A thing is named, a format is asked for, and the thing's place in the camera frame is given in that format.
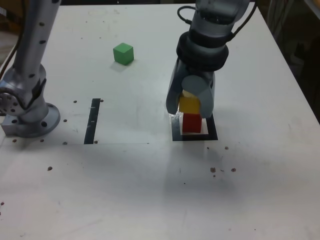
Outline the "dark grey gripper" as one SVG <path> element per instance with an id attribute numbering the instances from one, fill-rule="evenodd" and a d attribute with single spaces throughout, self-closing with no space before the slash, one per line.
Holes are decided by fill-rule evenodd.
<path id="1" fill-rule="evenodd" d="M 200 115 L 206 119 L 210 118 L 214 109 L 215 72 L 192 68 L 185 65 L 178 58 L 172 72 L 166 96 L 166 109 L 169 114 L 177 113 L 179 97 L 183 90 L 195 95 L 199 99 Z"/>

